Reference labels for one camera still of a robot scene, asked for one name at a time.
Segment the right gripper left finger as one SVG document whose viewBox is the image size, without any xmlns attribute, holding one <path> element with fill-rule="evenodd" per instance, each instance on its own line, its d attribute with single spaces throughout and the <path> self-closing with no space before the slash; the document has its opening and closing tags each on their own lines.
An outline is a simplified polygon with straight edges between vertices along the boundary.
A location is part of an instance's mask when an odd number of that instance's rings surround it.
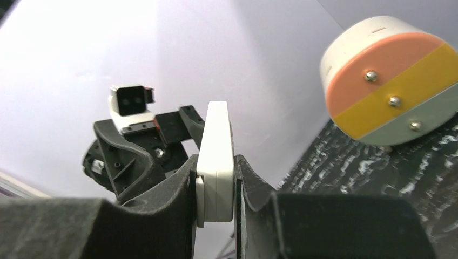
<svg viewBox="0 0 458 259">
<path fill-rule="evenodd" d="M 197 156 L 123 206 L 104 199 L 1 200 L 1 258 L 192 258 Z"/>
</svg>

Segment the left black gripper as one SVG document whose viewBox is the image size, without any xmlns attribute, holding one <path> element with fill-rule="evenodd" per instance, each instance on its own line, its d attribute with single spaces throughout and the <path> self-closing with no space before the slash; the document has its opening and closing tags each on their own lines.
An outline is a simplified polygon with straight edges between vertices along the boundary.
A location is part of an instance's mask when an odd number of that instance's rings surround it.
<svg viewBox="0 0 458 259">
<path fill-rule="evenodd" d="M 96 135 L 82 166 L 86 176 L 124 203 L 159 184 L 188 159 L 182 141 L 191 137 L 201 148 L 205 121 L 194 106 L 179 114 L 159 114 L 155 127 L 121 135 L 112 120 L 93 124 Z"/>
</svg>

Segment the long white remote control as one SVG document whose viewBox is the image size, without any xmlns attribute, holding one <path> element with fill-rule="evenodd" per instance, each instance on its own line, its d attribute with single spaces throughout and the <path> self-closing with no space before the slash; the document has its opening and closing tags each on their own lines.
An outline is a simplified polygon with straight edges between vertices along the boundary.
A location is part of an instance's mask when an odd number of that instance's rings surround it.
<svg viewBox="0 0 458 259">
<path fill-rule="evenodd" d="M 234 203 L 234 149 L 228 105 L 208 104 L 196 166 L 197 226 L 231 222 Z"/>
</svg>

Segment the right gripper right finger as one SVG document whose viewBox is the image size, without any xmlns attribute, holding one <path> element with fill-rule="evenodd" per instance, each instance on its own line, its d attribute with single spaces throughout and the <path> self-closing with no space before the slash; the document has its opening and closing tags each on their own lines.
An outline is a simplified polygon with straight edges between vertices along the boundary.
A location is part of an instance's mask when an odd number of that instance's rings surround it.
<svg viewBox="0 0 458 259">
<path fill-rule="evenodd" d="M 435 258 L 405 200 L 275 190 L 234 158 L 236 258 Z"/>
</svg>

